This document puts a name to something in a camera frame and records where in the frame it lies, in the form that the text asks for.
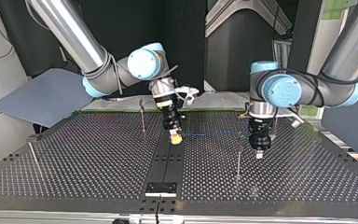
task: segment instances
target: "yellow object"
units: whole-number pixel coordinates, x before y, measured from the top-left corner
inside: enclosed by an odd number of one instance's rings
[[[182,142],[183,138],[181,134],[173,134],[171,135],[171,143],[173,145],[178,145]]]

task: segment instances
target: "light blue joint cover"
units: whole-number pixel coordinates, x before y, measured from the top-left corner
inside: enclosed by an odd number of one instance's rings
[[[301,85],[295,77],[287,74],[273,75],[264,81],[261,93],[267,102],[277,107],[290,107],[301,98]]]
[[[153,43],[133,51],[127,61],[131,74],[141,80],[155,77],[162,66],[162,61],[156,51],[164,51],[159,43]]]
[[[270,70],[278,69],[279,65],[277,62],[273,61],[260,61],[256,63],[252,63],[251,65],[251,74],[258,72],[265,72]]]
[[[86,77],[83,77],[83,86],[86,89],[86,92],[94,98],[100,98],[105,95],[109,95],[109,94],[95,90],[95,88],[93,86],[91,86],[89,80]]]
[[[357,102],[358,102],[358,83],[356,83],[354,85],[354,91],[353,91],[352,95],[350,96],[350,98],[347,101],[345,101],[344,103],[342,103],[341,105],[338,105],[337,107],[354,105]]]

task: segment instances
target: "perforated metal table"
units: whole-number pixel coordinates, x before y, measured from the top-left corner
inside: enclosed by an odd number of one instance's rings
[[[358,218],[357,161],[288,118],[257,160],[239,114],[187,112],[178,146],[158,113],[145,133],[138,113],[74,115],[0,161],[0,214]],[[148,183],[176,197],[145,197]]]

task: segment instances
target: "robotic arm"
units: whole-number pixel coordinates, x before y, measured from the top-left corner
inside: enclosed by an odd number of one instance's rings
[[[173,144],[182,141],[180,115],[176,104],[180,96],[170,77],[165,51],[159,43],[133,51],[129,57],[115,61],[94,38],[69,0],[27,0],[79,65],[83,85],[95,98],[109,95],[140,81],[150,81],[157,107],[164,117],[164,128]],[[198,91],[188,89],[189,98]]]
[[[269,129],[278,107],[354,105],[358,101],[358,5],[318,76],[279,69],[275,62],[253,63],[251,70],[249,142],[256,150],[271,147]]]

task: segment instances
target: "metal bracket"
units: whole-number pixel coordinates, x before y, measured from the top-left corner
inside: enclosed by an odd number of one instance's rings
[[[206,16],[205,36],[208,37],[232,14],[242,9],[251,9],[257,12],[271,26],[274,26],[276,20],[275,30],[278,34],[284,35],[292,23],[281,9],[278,10],[275,19],[278,6],[275,0],[218,0]]]
[[[176,183],[149,183],[146,197],[176,197]]]

